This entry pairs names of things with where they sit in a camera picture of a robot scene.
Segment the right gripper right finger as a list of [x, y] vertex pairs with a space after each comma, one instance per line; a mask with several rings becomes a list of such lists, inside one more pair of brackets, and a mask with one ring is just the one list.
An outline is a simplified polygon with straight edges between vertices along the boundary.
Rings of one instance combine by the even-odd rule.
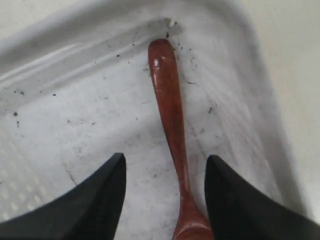
[[318, 240], [320, 226], [275, 202], [217, 155], [206, 162], [204, 193], [216, 240]]

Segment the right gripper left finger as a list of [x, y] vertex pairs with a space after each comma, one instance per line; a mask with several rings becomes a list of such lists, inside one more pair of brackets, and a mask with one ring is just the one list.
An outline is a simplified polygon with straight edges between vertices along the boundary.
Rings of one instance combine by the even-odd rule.
[[126, 194], [127, 166], [115, 153], [57, 199], [0, 224], [2, 240], [113, 240]]

